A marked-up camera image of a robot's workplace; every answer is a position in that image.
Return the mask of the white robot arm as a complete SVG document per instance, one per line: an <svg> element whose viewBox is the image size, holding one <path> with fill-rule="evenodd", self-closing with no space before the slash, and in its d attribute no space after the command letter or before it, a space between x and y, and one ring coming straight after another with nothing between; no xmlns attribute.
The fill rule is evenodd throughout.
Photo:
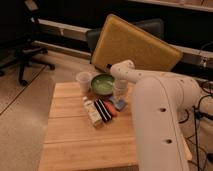
<svg viewBox="0 0 213 171"><path fill-rule="evenodd" d="M196 104L201 94L197 81L137 70L130 60L112 65L110 73L134 84L131 113L139 171L189 171L178 112Z"/></svg>

